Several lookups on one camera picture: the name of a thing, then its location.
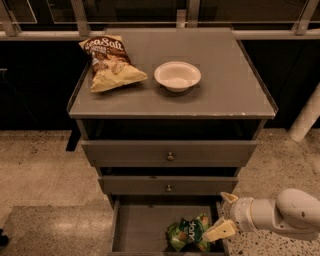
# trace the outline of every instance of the speckled floor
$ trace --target speckled floor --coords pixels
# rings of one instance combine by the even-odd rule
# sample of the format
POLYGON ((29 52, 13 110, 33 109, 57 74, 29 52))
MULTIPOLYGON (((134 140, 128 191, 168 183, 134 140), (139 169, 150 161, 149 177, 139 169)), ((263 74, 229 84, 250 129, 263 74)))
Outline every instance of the speckled floor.
MULTIPOLYGON (((106 255, 112 209, 81 147, 66 152, 69 131, 0 131, 0 227, 10 238, 0 255, 106 255)), ((265 129, 234 193, 275 198, 294 187, 320 198, 320 129, 296 143, 265 129)), ((223 212, 227 217, 228 206, 223 212)), ((320 255, 312 242, 270 231, 228 239, 234 255, 320 255)))

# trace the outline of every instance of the dresser top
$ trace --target dresser top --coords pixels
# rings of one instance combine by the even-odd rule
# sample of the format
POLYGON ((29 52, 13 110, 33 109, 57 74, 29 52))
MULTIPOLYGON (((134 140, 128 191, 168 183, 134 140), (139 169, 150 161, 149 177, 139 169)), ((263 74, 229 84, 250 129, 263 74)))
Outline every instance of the dresser top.
POLYGON ((75 95, 72 118, 272 119, 276 114, 272 98, 228 28, 108 29, 106 34, 122 36, 132 64, 148 79, 92 93, 90 68, 75 95), (154 71, 168 61, 196 66, 199 84, 182 93, 160 86, 154 71))

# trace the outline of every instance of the closed drawer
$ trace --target closed drawer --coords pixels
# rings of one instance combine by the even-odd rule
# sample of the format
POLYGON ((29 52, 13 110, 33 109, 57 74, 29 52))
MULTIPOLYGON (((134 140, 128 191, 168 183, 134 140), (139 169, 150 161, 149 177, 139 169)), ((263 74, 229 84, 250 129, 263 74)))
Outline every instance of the closed drawer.
POLYGON ((108 141, 85 140, 94 167, 243 167, 256 141, 108 141))
POLYGON ((99 183, 111 195, 220 195, 231 193, 237 177, 108 176, 99 183))

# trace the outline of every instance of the open drawer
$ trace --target open drawer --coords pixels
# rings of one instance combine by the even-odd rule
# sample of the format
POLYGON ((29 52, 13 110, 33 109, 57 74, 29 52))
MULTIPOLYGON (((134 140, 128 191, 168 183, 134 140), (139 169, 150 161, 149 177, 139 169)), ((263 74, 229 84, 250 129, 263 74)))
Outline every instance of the open drawer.
POLYGON ((108 255, 228 255, 223 240, 211 243, 210 253, 204 254, 194 244, 176 252, 167 237, 167 228, 181 218, 192 220, 205 213, 212 225, 220 217, 219 207, 219 198, 210 196, 119 196, 108 255))

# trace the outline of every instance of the drawer knob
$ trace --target drawer knob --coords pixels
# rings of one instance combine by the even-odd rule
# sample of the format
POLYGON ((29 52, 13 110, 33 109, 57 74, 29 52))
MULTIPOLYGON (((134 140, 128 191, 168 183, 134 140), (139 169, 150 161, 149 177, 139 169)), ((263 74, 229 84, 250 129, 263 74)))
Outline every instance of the drawer knob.
POLYGON ((171 192, 172 191, 172 187, 171 185, 167 185, 167 189, 166 189, 167 192, 171 192))
POLYGON ((168 161, 173 161, 173 160, 174 160, 174 156, 173 156, 172 152, 168 152, 168 154, 167 154, 167 160, 168 160, 168 161))

